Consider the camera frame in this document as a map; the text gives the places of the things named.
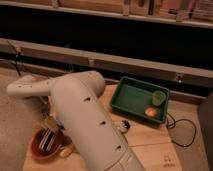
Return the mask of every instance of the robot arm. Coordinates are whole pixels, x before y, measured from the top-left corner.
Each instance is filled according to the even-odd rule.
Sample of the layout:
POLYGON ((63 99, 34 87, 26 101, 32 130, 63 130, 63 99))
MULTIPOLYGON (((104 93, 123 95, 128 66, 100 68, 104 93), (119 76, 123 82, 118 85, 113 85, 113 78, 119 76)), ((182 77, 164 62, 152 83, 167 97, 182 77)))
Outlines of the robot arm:
POLYGON ((104 88, 103 77, 90 71, 41 82, 25 77, 9 85, 7 92, 22 99, 51 95, 59 120, 89 170, 144 171, 97 98, 104 88))

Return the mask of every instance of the black wall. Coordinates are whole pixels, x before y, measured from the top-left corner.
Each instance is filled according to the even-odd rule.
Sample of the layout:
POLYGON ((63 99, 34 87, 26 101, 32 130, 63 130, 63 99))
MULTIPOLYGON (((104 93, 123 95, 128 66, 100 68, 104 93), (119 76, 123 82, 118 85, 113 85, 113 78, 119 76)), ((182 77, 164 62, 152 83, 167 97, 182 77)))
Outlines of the black wall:
POLYGON ((213 29, 0 6, 0 37, 213 70, 213 29))

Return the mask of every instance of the cable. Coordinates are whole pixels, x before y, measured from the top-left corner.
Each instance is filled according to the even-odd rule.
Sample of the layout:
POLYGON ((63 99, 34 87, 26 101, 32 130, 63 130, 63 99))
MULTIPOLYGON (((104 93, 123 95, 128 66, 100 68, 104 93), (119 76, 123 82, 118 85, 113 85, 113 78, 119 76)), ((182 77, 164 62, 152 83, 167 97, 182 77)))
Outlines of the cable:
POLYGON ((15 52, 15 68, 16 68, 16 71, 17 71, 17 74, 19 76, 21 76, 21 72, 20 72, 20 69, 18 67, 18 57, 20 56, 20 53, 18 52, 18 50, 16 49, 16 47, 6 38, 4 38, 6 40, 6 42, 10 45, 10 47, 13 48, 14 52, 15 52))
POLYGON ((177 141, 175 141, 175 140, 172 140, 172 142, 173 142, 174 144, 180 146, 180 147, 189 147, 189 146, 191 146, 191 145, 194 143, 195 138, 196 138, 196 134, 197 134, 197 127, 196 127, 196 125, 195 125, 194 122, 192 122, 192 121, 189 120, 189 119, 178 119, 178 120, 175 120, 175 118, 174 118, 171 114, 168 113, 168 114, 167 114, 167 123, 166 123, 166 127, 167 127, 167 129, 174 129, 174 128, 176 127, 176 124, 177 124, 178 122, 182 122, 182 121, 188 122, 188 123, 190 123, 190 124, 194 127, 194 134, 193 134, 192 140, 191 140, 190 143, 188 143, 188 144, 181 144, 181 143, 179 143, 179 142, 177 142, 177 141), (168 116, 172 119, 172 123, 169 122, 168 116))

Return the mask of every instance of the green tray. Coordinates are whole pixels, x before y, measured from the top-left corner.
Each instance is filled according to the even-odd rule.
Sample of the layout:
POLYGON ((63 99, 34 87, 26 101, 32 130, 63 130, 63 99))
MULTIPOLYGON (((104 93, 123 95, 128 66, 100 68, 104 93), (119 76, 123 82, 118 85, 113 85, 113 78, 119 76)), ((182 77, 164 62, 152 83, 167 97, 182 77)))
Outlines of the green tray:
POLYGON ((124 76, 113 94, 110 105, 113 109, 127 115, 161 124, 166 120, 168 99, 167 88, 124 76), (163 91, 166 94, 166 100, 160 106, 155 107, 158 115, 153 118, 147 116, 145 110, 153 106, 152 93, 156 90, 163 91))

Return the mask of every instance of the brown bowl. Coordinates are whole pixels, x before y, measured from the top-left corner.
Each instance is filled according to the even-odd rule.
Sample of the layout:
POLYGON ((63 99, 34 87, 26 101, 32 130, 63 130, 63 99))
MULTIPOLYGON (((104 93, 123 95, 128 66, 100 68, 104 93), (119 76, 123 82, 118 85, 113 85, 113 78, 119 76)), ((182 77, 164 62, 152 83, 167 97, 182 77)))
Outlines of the brown bowl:
POLYGON ((63 137, 64 137, 63 133, 59 131, 57 133, 57 136, 53 142, 53 145, 50 151, 43 151, 39 149, 39 144, 42 138, 44 137, 45 132, 46 132, 45 129, 41 129, 38 132, 36 132, 30 144, 32 156, 34 159, 38 161, 47 161, 47 160, 53 159, 56 156, 56 154, 59 152, 60 147, 62 145, 63 137))

